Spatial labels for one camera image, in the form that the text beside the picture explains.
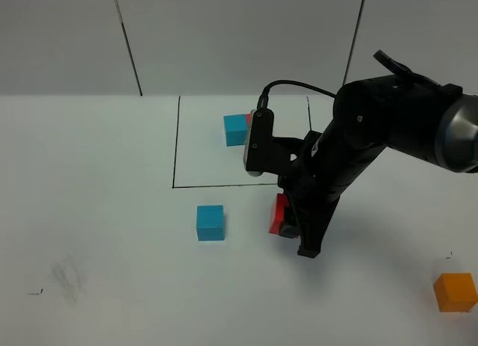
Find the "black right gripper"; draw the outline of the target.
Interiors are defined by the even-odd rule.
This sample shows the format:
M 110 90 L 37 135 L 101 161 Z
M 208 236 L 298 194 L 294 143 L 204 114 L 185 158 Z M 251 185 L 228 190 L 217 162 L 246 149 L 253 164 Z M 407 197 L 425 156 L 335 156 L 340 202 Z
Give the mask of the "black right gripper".
M 288 199 L 279 236 L 300 237 L 299 256 L 315 258 L 320 254 L 340 196 L 356 175 L 353 159 L 358 154 L 359 144 L 341 130 L 310 131 L 289 173 L 279 178 L 279 186 L 285 191 L 281 194 L 299 200 L 299 227 Z

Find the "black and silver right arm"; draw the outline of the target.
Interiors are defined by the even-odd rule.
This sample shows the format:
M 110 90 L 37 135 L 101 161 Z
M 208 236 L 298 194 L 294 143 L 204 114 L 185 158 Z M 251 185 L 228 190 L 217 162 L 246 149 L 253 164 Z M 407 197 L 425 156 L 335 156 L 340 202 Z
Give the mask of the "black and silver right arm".
M 298 254 L 316 257 L 342 193 L 387 148 L 455 173 L 477 171 L 477 97 L 441 85 L 377 52 L 387 76 L 345 84 L 322 132 L 291 142 L 289 175 L 279 177 Z

